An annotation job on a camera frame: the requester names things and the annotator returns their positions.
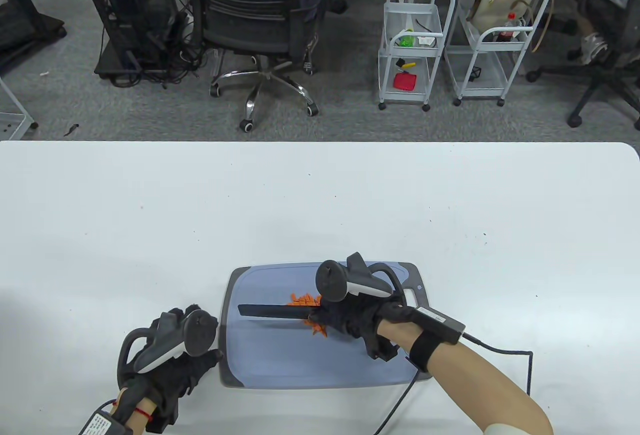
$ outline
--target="gray carpet floor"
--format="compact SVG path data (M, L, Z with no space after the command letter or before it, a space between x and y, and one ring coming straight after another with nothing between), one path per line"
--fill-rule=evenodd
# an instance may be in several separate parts
M249 85L225 85L221 98L211 98L209 63L199 78L190 75L167 90L147 82L115 88L93 74L102 24L92 1L33 1L42 13L64 20L68 36L4 77L39 122L26 139L62 140L78 124L66 140L622 141L640 149L640 132L633 128L637 115L604 90L584 109L580 128L566 125L567 113L586 89L584 80L543 77L530 84L518 77L503 108L490 100L455 107L443 67L430 112L391 103L379 111L376 57L383 0L348 0L348 12L329 14L315 54L320 71L290 74L315 97L320 115L307 117L301 97L270 83L260 93L250 134L238 129ZM549 33L540 53L528 54L525 64L562 63L575 44ZM225 63L228 70L249 66L246 57L229 57Z

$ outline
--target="computer tower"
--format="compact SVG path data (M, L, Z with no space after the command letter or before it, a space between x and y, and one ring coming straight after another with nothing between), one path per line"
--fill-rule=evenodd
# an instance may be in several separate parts
M162 72L176 43L176 0L93 0L109 43L95 73L101 76Z

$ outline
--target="red string bracelet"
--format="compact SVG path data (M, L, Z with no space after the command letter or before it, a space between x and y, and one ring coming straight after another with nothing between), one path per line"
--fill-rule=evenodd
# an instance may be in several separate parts
M118 402L117 402L117 401L114 401L113 406L114 406L114 407L117 407L117 406L118 406ZM154 418L153 418L149 413L145 412L144 410L142 410L142 409L140 409L140 408L138 408L138 407L135 407L135 408L133 409L133 411L134 411L134 412L138 412L138 413L139 413L139 414L141 414L141 415L144 415L144 416L146 417L146 419L148 420L148 422L147 422L147 423L151 423L151 421L154 419Z

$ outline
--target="forearm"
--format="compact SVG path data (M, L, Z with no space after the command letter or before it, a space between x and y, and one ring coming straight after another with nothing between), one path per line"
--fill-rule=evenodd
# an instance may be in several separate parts
M126 388L120 390L116 403L120 401L122 392L124 392L125 390ZM142 399L142 401L140 401L140 403L138 403L136 406L137 408L142 410L142 412L148 415L153 414L154 410L156 409L156 404L153 403L153 401L149 400L148 398ZM116 410L116 407L114 406L111 409L111 414L114 414L115 410ZM126 421L125 425L132 430L133 435L142 435L148 423L149 423L149 419L145 415L139 412L133 412L131 414L131 417L128 419L128 421Z
M413 323L384 320L377 333L409 353L422 329ZM426 368L480 430L505 424L530 435L553 435L540 406L509 377L462 343L441 343Z

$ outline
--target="white sleeve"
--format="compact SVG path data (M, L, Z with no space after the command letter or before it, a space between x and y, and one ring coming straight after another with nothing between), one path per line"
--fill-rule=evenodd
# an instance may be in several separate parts
M529 435L528 433L522 431L519 428L515 428L514 426L505 425L503 423L494 423L493 425L487 426L484 431L484 435Z

